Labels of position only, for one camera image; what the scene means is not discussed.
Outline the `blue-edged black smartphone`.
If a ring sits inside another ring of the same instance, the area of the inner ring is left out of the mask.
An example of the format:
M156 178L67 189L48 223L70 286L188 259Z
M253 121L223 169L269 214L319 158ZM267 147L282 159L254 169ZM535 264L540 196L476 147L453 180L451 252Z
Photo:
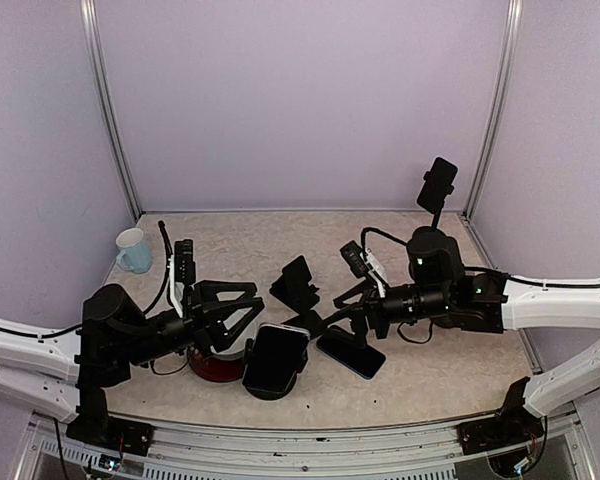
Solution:
M354 335L333 325L316 341L317 348L331 359L366 380L371 380L386 361L386 356L370 345L358 347Z

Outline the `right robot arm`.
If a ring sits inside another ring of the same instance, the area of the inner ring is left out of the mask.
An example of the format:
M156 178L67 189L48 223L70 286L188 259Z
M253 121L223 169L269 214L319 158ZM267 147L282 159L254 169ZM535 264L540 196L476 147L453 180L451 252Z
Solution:
M434 226L418 228L403 244L409 283L389 286L366 242L351 242L341 255L362 284L338 297L320 332L348 320L350 341L364 347L368 333L384 339L393 324L428 319L441 328L501 334L527 328L600 331L600 280L530 279L463 264L457 241ZM491 433L503 444L526 432L531 418L600 388L600 339L554 367L514 382Z

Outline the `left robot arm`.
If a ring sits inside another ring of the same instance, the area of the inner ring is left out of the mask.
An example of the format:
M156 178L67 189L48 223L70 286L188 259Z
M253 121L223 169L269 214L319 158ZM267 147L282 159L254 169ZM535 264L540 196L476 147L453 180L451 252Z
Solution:
M171 354L229 349L263 308L253 283L201 281L148 316L121 285L108 284L84 302L74 327L37 331L0 319L0 393L60 422L79 420L107 445L120 424L106 389Z

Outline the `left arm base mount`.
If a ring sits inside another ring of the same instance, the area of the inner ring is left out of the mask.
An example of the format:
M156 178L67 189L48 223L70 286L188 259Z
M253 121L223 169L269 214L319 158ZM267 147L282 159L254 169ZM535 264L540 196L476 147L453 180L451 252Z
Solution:
M77 417L66 427L68 438L121 454L143 457L148 454L155 428L148 423L111 416L102 389L79 388L76 413Z

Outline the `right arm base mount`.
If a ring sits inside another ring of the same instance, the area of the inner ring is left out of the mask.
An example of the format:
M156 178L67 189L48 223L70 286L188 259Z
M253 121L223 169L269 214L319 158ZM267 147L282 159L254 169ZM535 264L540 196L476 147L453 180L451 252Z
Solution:
M529 377L514 382L508 389L503 405L489 418L463 422L457 426L464 455L500 449L533 438L543 437L547 427L542 417L524 408L524 389Z

